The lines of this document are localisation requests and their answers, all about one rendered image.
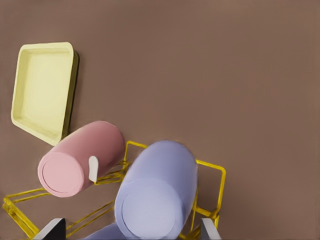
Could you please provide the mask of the pale yellow square tray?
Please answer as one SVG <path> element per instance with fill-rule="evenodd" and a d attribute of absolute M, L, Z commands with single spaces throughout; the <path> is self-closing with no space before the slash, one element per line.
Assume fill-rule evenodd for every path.
<path fill-rule="evenodd" d="M 55 146 L 69 130 L 79 56 L 69 42 L 25 44 L 18 53 L 11 121 Z"/>

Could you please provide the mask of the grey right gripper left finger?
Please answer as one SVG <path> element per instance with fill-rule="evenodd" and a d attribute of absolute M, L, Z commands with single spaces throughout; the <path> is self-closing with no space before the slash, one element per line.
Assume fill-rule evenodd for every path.
<path fill-rule="evenodd" d="M 66 240 L 66 220 L 64 218 L 52 219 L 33 240 Z"/>

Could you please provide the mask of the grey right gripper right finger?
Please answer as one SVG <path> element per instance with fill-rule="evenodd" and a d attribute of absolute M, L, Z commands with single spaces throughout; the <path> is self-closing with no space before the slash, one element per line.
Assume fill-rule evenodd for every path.
<path fill-rule="evenodd" d="M 200 240 L 222 240 L 210 218 L 202 218 L 200 221 Z"/>

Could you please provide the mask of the lavender cup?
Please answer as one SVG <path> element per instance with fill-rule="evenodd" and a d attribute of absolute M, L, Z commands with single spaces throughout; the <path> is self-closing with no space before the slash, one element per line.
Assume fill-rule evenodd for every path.
<path fill-rule="evenodd" d="M 128 169 L 114 203 L 115 222 L 81 240 L 176 240 L 197 186 L 198 166 L 188 148 L 155 142 Z"/>

